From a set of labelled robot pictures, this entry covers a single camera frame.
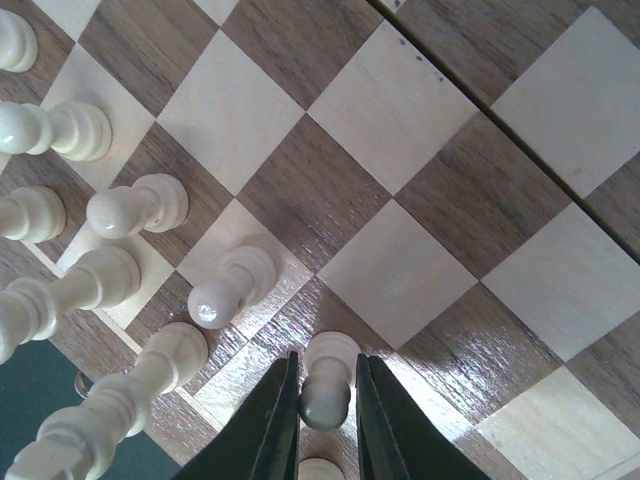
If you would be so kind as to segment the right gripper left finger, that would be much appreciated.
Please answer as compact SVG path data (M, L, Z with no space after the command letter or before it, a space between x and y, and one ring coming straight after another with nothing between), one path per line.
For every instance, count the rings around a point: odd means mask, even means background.
M175 480L298 476L298 354L273 362L221 432Z

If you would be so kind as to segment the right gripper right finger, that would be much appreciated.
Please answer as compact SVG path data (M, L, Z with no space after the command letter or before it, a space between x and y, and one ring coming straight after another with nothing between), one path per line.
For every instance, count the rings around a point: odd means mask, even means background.
M384 361L360 354L356 423L362 479L485 479L427 418Z

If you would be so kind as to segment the twelfth light chess piece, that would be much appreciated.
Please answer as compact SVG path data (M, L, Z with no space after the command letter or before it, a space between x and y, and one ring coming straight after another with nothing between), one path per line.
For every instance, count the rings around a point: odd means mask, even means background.
M333 462L322 458L308 458L299 463L299 480L345 480L342 470Z

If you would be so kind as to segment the eleventh light chess piece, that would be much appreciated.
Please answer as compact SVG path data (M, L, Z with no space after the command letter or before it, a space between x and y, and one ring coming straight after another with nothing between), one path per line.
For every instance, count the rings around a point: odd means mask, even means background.
M311 339L302 356L306 378L298 400L308 427L330 432L345 422L360 353L357 342L341 332L322 332Z

